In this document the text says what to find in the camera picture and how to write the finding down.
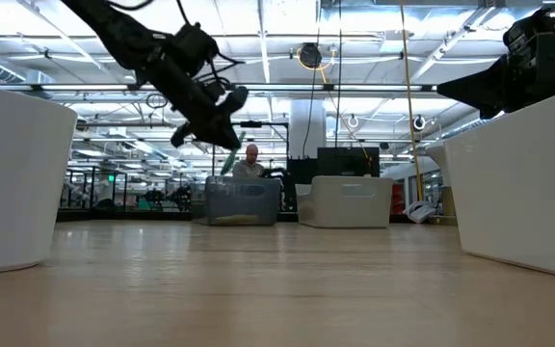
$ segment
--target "green object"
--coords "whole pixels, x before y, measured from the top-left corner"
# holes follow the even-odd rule
[[[241,134],[239,135],[239,142],[243,142],[243,139],[246,137],[246,132],[242,131]],[[235,157],[237,156],[237,152],[239,151],[239,149],[241,149],[240,147],[231,151],[230,155],[228,155],[228,158],[226,158],[226,161],[224,162],[224,165],[222,166],[222,170],[220,171],[220,175],[225,175],[228,174],[228,172],[230,172],[230,170],[232,170],[232,167],[235,165]]]

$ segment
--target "computer monitor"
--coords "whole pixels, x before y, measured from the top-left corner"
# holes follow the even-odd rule
[[[366,147],[320,147],[318,148],[318,175],[343,175],[373,177],[381,175],[380,149]]]

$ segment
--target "person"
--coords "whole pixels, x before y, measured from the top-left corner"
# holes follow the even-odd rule
[[[265,168],[258,164],[258,147],[249,145],[246,148],[246,160],[242,160],[232,168],[232,176],[238,178],[255,178],[259,177]]]

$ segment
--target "clear plastic bin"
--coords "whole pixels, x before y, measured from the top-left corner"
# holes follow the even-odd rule
[[[207,177],[196,222],[210,226],[272,226],[278,221],[280,182],[271,178]]]

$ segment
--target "ceiling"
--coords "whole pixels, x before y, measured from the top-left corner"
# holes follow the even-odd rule
[[[124,5],[140,2],[117,1]],[[35,1],[40,14],[32,13],[29,3],[30,0],[0,0],[0,67],[26,78],[26,82],[36,81],[36,78],[41,78],[42,82],[76,85],[134,82],[133,74],[114,62],[93,30],[61,1]],[[190,20],[201,23],[222,53],[246,62],[221,74],[233,83],[324,83],[321,73],[317,72],[313,81],[313,71],[303,68],[296,54],[294,59],[290,57],[290,53],[296,53],[303,43],[316,40],[324,56],[323,66],[327,66],[324,69],[327,83],[379,86],[406,82],[406,60],[401,57],[404,45],[399,1],[343,0],[341,15],[337,0],[183,0],[182,3]],[[555,1],[541,0],[412,0],[406,3],[408,63],[413,77],[411,83],[415,85],[436,85],[486,69],[505,53],[502,35],[515,20],[541,5],[555,6]],[[157,31],[175,33],[183,25],[175,0],[155,0],[146,8],[129,14]],[[62,33],[71,40],[63,38]],[[223,66],[225,62],[216,60],[216,64]],[[83,86],[78,88],[78,91],[83,90]],[[359,90],[360,93],[344,93],[339,100],[336,93],[317,93],[314,97],[325,100],[329,116],[335,115],[334,102],[339,101],[340,113],[345,113],[348,119],[357,118],[358,126],[352,130],[358,138],[405,139],[409,136],[409,103],[405,93],[374,94],[365,93],[364,88]],[[66,106],[87,122],[107,122],[109,126],[79,130],[75,136],[78,139],[168,139],[172,128],[164,125],[185,121],[168,109],[153,110],[129,93],[85,92],[82,95],[95,97],[96,101],[70,99]],[[79,94],[61,95],[73,98]],[[295,117],[290,114],[293,98],[310,98],[310,95],[288,91],[257,93],[233,115],[233,120],[288,122],[290,117]],[[459,126],[460,120],[474,110],[437,94],[416,93],[412,112],[428,121],[420,134],[425,138],[443,128],[449,131]],[[143,121],[151,126],[115,126]],[[351,137],[344,126],[338,135],[340,139]],[[265,141],[257,144],[261,153],[268,154],[267,159],[271,153],[277,160],[280,154],[285,157],[285,142],[280,138],[285,136],[283,128],[254,129],[248,131],[248,136]],[[171,160],[191,162],[188,166],[193,166],[194,161],[207,160],[203,154],[206,148],[202,146],[189,144],[174,149],[168,141],[144,145],[149,149],[144,146],[131,147],[131,150],[122,148],[121,142],[75,142],[74,148],[98,150],[117,158],[164,159],[156,155],[159,152]],[[392,144],[390,152],[398,153],[403,146]],[[83,157],[77,152],[74,155]]]

